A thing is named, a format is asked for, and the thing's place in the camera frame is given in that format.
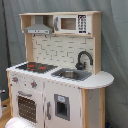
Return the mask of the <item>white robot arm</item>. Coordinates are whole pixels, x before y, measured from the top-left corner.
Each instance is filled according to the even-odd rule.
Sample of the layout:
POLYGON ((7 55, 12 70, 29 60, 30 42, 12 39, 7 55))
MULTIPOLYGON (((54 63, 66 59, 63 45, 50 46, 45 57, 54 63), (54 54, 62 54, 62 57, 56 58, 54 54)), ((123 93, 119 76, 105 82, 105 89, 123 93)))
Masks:
POLYGON ((5 125, 5 128, 35 128, 32 124, 19 117, 11 118, 5 125))

